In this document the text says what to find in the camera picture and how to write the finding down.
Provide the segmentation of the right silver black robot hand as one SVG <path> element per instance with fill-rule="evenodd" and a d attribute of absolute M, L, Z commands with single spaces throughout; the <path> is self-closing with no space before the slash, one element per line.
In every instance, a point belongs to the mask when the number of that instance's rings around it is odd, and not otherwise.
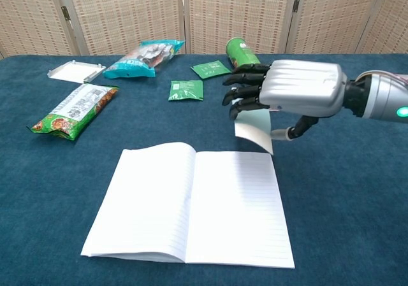
<path fill-rule="evenodd" d="M 274 140 L 291 141 L 319 119 L 340 111 L 349 80 L 339 64 L 281 59 L 271 64 L 238 66 L 223 84 L 239 84 L 227 91 L 222 100 L 222 105 L 230 107 L 231 120 L 243 111 L 265 109 L 299 115 L 294 126 L 270 133 Z"/>

